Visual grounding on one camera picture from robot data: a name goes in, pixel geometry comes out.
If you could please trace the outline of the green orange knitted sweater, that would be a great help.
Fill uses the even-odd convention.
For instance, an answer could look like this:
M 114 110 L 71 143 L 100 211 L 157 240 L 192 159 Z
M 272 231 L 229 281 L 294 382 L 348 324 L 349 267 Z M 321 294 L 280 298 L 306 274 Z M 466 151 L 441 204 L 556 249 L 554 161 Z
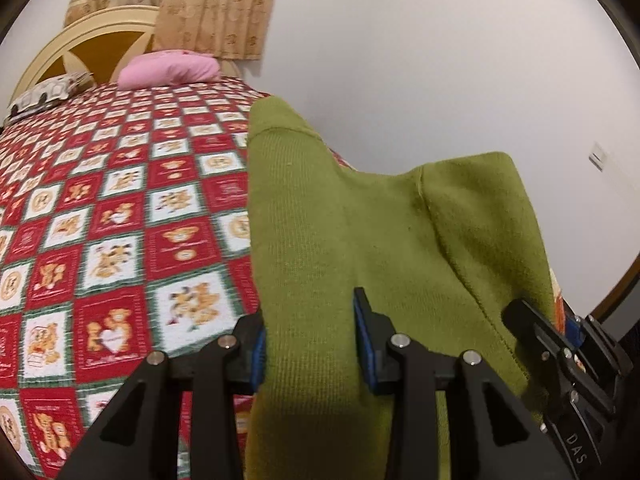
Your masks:
M 501 319 L 515 299 L 554 315 L 544 242 L 509 155 L 366 174 L 340 165 L 270 96 L 250 108 L 247 160 L 250 262 L 266 326 L 248 478 L 383 477 L 393 404 L 362 378 L 356 288 L 426 348 L 480 352 L 541 415 L 546 394 Z

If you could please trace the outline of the red bear patchwork bedspread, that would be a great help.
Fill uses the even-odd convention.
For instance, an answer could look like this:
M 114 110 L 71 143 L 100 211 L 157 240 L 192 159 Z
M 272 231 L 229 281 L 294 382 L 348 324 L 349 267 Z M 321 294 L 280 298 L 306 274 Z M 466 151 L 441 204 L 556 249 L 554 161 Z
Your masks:
M 58 475 L 151 351 L 178 356 L 258 309 L 247 135 L 233 77 L 112 84 L 1 133 L 1 433 Z

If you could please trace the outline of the white car print pillow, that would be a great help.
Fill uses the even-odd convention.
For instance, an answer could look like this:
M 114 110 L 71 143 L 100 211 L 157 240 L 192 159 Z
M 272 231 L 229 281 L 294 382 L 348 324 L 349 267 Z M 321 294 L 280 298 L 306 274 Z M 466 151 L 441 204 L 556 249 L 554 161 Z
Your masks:
M 50 110 L 95 85 L 93 74 L 89 72 L 64 74 L 40 81 L 11 102 L 3 125 L 9 126 L 29 116 Z

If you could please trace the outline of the pink pillow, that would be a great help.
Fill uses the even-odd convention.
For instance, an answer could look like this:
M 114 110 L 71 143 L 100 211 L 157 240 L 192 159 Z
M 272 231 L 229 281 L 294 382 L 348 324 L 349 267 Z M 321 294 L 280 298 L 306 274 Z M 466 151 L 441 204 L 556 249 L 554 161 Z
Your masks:
M 119 73 L 119 90 L 212 82 L 221 75 L 216 58 L 189 50 L 161 50 L 135 56 Z

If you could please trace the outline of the cream wooden headboard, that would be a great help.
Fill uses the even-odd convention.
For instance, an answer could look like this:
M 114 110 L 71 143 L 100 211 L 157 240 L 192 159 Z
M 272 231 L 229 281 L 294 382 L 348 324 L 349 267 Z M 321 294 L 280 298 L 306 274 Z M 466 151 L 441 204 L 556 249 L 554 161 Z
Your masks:
M 9 105 L 40 81 L 64 74 L 89 72 L 96 84 L 117 84 L 120 71 L 135 56 L 155 52 L 152 47 L 159 15 L 155 6 L 114 6 L 66 26 L 26 68 Z M 221 68 L 219 77 L 241 76 L 235 62 L 216 60 Z

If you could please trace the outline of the white wall switch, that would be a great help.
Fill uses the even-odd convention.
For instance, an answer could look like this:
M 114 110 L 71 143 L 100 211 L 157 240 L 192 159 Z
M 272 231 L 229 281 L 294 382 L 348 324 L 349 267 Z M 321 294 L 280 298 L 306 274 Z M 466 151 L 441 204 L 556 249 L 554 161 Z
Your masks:
M 589 160 L 597 170 L 602 172 L 605 168 L 606 162 L 608 161 L 608 153 L 600 144 L 594 142 L 589 153 Z

